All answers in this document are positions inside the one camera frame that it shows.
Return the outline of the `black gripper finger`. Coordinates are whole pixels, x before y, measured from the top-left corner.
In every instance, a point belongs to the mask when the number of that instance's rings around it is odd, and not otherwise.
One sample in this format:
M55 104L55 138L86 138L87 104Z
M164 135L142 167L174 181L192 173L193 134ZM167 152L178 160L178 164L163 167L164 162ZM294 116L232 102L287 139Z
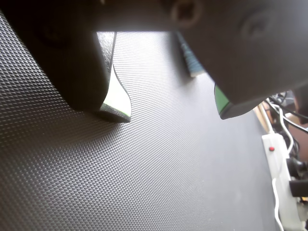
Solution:
M170 0L168 10L215 82L222 119L307 84L307 1Z
M131 100L113 65L116 32L95 28L99 0L3 0L0 9L68 105L128 123Z

